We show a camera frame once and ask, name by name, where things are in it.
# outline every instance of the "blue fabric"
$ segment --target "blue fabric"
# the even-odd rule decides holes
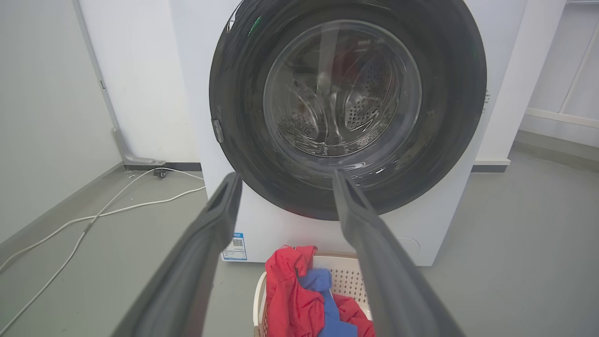
[[[298,278],[302,288],[318,291],[325,299],[325,327],[318,337],[357,337],[358,327],[339,320],[339,309],[331,294],[332,277],[328,269],[308,270],[306,276]]]

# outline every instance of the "clothes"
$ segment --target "clothes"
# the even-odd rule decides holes
[[[360,306],[351,297],[333,294],[339,308],[339,318],[358,327],[358,337],[375,337],[373,322],[366,318]]]
[[[285,247],[266,262],[269,337],[316,337],[325,326],[324,298],[300,286],[298,277],[312,268],[317,248]]]
[[[299,284],[305,289],[319,291],[325,299],[325,327],[318,337],[358,336],[358,327],[339,320],[339,310],[331,294],[332,276],[328,269],[308,270],[305,277],[299,278]]]

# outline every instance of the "white wall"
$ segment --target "white wall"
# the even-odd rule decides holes
[[[0,1],[0,242],[117,165],[71,0]]]
[[[132,153],[156,160],[199,162],[168,0],[80,3]]]
[[[551,46],[565,0],[528,0],[512,57],[499,91],[477,164],[509,163],[522,117]]]
[[[529,108],[599,121],[597,37],[591,45],[598,24],[599,4],[566,5]],[[593,127],[525,115],[520,130],[599,147],[599,129]]]

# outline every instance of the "red clothing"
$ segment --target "red clothing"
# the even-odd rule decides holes
[[[357,326],[358,337],[376,337],[373,322],[366,318],[356,300],[337,294],[333,294],[333,299],[339,308],[339,319]]]
[[[286,247],[266,262],[266,304],[269,337],[317,337],[325,326],[324,299],[303,289],[298,277],[312,269],[314,246]]]

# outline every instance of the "gray floor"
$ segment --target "gray floor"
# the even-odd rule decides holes
[[[469,336],[597,336],[599,173],[519,152],[510,159],[503,174],[471,175],[435,265],[421,270]],[[130,179],[104,178],[50,216],[48,230],[93,215]],[[178,174],[148,177],[111,209],[200,185]],[[6,336],[109,335],[205,202],[198,192],[101,218]],[[85,226],[73,225],[0,274],[0,327],[62,264]],[[204,336],[252,335],[263,270],[219,264]]]

